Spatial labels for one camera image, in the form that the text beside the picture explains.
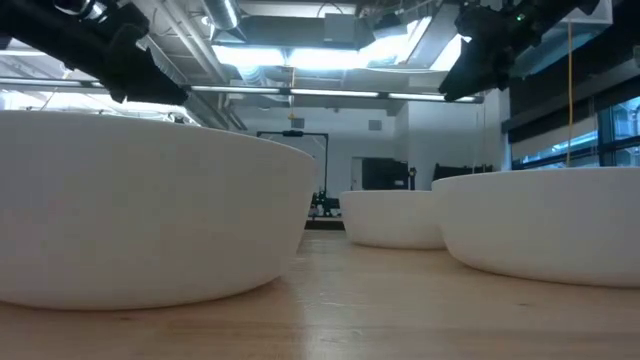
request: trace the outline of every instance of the wood grain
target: wood grain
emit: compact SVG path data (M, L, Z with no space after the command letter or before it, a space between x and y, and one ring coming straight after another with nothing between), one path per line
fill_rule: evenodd
M640 291L479 272L310 232L283 278L191 306L0 305L0 359L638 359Z

